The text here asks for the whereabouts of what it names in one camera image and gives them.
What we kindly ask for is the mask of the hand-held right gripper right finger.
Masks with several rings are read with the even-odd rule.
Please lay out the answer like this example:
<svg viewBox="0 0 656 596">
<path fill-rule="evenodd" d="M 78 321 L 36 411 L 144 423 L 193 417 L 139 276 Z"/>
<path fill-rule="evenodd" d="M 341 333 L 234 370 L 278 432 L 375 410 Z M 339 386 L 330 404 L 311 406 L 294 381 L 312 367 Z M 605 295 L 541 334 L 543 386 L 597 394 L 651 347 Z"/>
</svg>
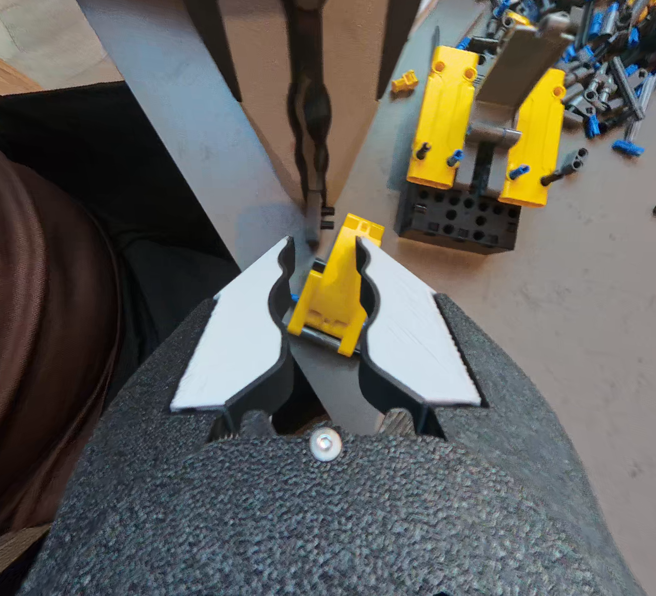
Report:
<svg viewBox="0 0 656 596">
<path fill-rule="evenodd" d="M 443 432 L 437 408 L 482 406 L 437 292 L 365 237 L 356 268 L 366 314 L 358 383 L 368 403 L 382 414 L 407 411 L 415 433 Z"/>
</svg>

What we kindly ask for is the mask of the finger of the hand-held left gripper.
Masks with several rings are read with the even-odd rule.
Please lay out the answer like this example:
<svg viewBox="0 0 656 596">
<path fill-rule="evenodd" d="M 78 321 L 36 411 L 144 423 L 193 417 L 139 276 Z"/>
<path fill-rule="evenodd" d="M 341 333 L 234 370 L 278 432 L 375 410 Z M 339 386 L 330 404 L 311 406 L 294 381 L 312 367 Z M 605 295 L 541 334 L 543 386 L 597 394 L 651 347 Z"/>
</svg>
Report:
<svg viewBox="0 0 656 596">
<path fill-rule="evenodd" d="M 298 213 L 305 200 L 288 116 L 291 60 L 281 0 L 217 0 L 230 47 L 241 106 Z"/>
<path fill-rule="evenodd" d="M 388 0 L 310 0 L 310 190 L 333 205 L 377 109 Z"/>
</svg>

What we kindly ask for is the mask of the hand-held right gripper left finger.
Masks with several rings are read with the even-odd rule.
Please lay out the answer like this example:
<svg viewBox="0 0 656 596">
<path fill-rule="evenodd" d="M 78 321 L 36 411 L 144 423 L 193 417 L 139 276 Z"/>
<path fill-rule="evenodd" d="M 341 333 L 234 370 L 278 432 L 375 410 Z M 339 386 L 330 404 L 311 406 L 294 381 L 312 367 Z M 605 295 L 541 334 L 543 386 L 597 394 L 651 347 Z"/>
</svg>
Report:
<svg viewBox="0 0 656 596">
<path fill-rule="evenodd" d="M 219 291 L 171 414 L 216 412 L 237 433 L 247 412 L 272 417 L 288 401 L 295 369 L 283 318 L 294 272 L 295 240 L 285 236 Z"/>
</svg>

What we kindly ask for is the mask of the yellow brick panel piece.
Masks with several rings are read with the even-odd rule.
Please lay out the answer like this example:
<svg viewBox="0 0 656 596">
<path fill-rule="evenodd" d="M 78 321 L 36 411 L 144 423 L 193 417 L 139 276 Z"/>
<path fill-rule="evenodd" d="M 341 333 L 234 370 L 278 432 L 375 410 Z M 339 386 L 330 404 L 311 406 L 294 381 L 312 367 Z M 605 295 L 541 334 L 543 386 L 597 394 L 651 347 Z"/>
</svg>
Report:
<svg viewBox="0 0 656 596">
<path fill-rule="evenodd" d="M 352 357 L 367 315 L 360 304 L 361 276 L 356 267 L 358 237 L 380 247 L 383 225 L 348 214 L 322 270 L 315 264 L 308 273 L 287 325 L 288 333 L 301 336 L 307 330 L 337 341 L 336 351 Z"/>
</svg>

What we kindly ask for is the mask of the yellow black brick vehicle model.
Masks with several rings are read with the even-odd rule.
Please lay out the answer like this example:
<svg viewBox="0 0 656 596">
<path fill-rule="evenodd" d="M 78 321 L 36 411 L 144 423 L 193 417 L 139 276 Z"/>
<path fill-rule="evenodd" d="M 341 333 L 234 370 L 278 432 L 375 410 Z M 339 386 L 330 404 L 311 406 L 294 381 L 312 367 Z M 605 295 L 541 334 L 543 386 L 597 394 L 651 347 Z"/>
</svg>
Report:
<svg viewBox="0 0 656 596">
<path fill-rule="evenodd" d="M 398 204 L 406 240 L 480 255 L 513 251 L 521 211 L 543 208 L 587 149 L 559 158 L 567 93 L 555 68 L 570 17 L 538 24 L 507 14 L 500 37 L 437 46 Z"/>
</svg>

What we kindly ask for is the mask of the small grey pin beam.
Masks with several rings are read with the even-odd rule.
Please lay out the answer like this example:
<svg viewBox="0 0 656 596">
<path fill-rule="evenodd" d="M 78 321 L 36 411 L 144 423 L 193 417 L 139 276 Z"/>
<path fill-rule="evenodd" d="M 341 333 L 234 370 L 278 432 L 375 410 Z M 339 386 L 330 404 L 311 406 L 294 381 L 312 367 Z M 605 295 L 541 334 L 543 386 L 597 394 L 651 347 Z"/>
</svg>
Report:
<svg viewBox="0 0 656 596">
<path fill-rule="evenodd" d="M 313 250 L 318 248 L 323 231 L 334 229 L 334 214 L 334 207 L 324 204 L 324 196 L 320 191 L 307 191 L 305 239 L 308 247 Z"/>
</svg>

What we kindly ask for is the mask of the grey desk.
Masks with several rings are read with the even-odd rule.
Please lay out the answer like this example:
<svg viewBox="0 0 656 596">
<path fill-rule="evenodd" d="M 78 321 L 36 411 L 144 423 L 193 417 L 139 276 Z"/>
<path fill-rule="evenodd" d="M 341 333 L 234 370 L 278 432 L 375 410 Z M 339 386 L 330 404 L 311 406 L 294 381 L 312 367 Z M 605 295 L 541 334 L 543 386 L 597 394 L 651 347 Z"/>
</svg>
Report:
<svg viewBox="0 0 656 596">
<path fill-rule="evenodd" d="M 310 261 L 290 201 L 182 0 L 76 0 L 226 248 L 247 267 L 286 233 Z M 446 293 L 529 376 L 583 461 L 636 580 L 655 594 L 655 155 L 588 146 L 578 176 L 520 216 L 516 249 L 482 256 L 399 239 L 394 224 L 432 37 L 452 40 L 473 0 L 438 0 L 418 23 L 334 205 L 386 227 L 382 247 Z"/>
</svg>

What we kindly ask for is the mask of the person's black trousers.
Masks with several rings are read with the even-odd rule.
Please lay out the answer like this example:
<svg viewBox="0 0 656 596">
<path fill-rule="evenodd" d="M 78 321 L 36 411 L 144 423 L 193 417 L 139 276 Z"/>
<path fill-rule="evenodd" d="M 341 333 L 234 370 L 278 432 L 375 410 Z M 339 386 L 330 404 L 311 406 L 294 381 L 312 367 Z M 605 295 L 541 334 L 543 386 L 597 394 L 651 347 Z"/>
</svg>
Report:
<svg viewBox="0 0 656 596">
<path fill-rule="evenodd" d="M 1 150 L 81 203 L 108 234 L 140 361 L 240 272 L 125 84 L 1 97 Z"/>
</svg>

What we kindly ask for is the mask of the pile of small bricks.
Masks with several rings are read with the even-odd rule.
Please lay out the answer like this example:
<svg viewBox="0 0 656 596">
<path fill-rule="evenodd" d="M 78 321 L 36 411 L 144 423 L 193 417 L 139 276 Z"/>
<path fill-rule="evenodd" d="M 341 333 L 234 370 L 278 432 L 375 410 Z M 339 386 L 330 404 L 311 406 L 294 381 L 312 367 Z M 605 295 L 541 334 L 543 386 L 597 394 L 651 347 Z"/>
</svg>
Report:
<svg viewBox="0 0 656 596">
<path fill-rule="evenodd" d="M 612 150 L 626 158 L 644 155 L 637 137 L 655 98 L 655 0 L 487 1 L 478 42 L 483 58 L 500 48 L 508 29 L 566 14 L 573 40 L 554 64 L 564 74 L 563 124 L 582 127 L 589 140 L 622 127 Z"/>
</svg>

